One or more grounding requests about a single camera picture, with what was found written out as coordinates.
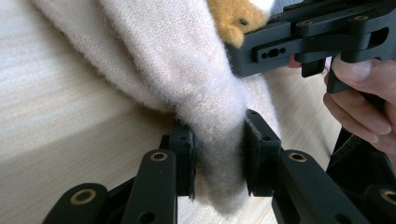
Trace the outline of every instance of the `finger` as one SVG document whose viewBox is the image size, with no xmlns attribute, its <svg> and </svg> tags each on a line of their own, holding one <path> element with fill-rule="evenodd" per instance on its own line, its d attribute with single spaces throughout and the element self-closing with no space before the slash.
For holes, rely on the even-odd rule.
<svg viewBox="0 0 396 224">
<path fill-rule="evenodd" d="M 334 101 L 367 129 L 388 134 L 392 131 L 387 117 L 378 111 L 358 91 L 348 90 L 331 94 Z"/>
<path fill-rule="evenodd" d="M 327 106 L 330 113 L 343 125 L 343 127 L 349 130 L 351 133 L 356 134 L 361 139 L 370 142 L 378 142 L 377 135 L 360 124 L 357 120 L 351 117 L 341 106 L 339 106 L 329 93 L 325 93 L 323 96 L 323 103 Z"/>
<path fill-rule="evenodd" d="M 395 157 L 396 156 L 396 132 L 379 135 L 378 141 L 376 143 L 372 143 L 372 145 L 376 149 L 387 153 L 391 157 Z"/>
<path fill-rule="evenodd" d="M 290 55 L 288 67 L 289 68 L 299 68 L 299 67 L 301 67 L 301 63 L 297 63 L 294 60 L 294 55 Z"/>
<path fill-rule="evenodd" d="M 396 105 L 385 104 L 384 106 L 385 115 L 387 115 L 390 125 L 393 131 L 396 130 Z"/>
<path fill-rule="evenodd" d="M 396 62 L 344 63 L 338 55 L 334 58 L 332 70 L 353 89 L 378 95 L 396 105 Z"/>
</svg>

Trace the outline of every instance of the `light wood surface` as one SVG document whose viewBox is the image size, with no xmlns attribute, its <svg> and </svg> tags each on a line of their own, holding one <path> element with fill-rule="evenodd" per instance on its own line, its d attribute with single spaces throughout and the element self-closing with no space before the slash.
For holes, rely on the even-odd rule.
<svg viewBox="0 0 396 224">
<path fill-rule="evenodd" d="M 340 126 L 322 104 L 323 77 L 299 73 L 266 74 L 283 147 L 306 151 L 325 167 Z M 115 188 L 135 176 L 171 121 L 172 115 L 134 104 L 98 76 L 32 3 L 0 3 L 0 223 L 40 223 L 81 183 Z M 276 219 L 270 198 L 252 198 L 228 218 L 180 199 L 178 222 Z"/>
</svg>

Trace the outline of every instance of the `stuffed toy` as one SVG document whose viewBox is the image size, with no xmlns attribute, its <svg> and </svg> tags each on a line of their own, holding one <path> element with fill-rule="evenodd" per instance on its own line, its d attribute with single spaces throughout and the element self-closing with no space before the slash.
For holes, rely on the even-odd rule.
<svg viewBox="0 0 396 224">
<path fill-rule="evenodd" d="M 247 109 L 280 130 L 263 76 L 233 74 L 206 0 L 33 1 L 116 88 L 191 127 L 199 146 L 197 200 L 223 215 L 238 211 L 248 197 L 240 146 Z M 229 10 L 247 9 L 234 17 L 242 32 L 266 20 L 255 21 L 263 15 L 257 2 Z"/>
<path fill-rule="evenodd" d="M 265 25 L 274 0 L 207 0 L 219 36 L 241 48 L 246 33 Z"/>
</svg>

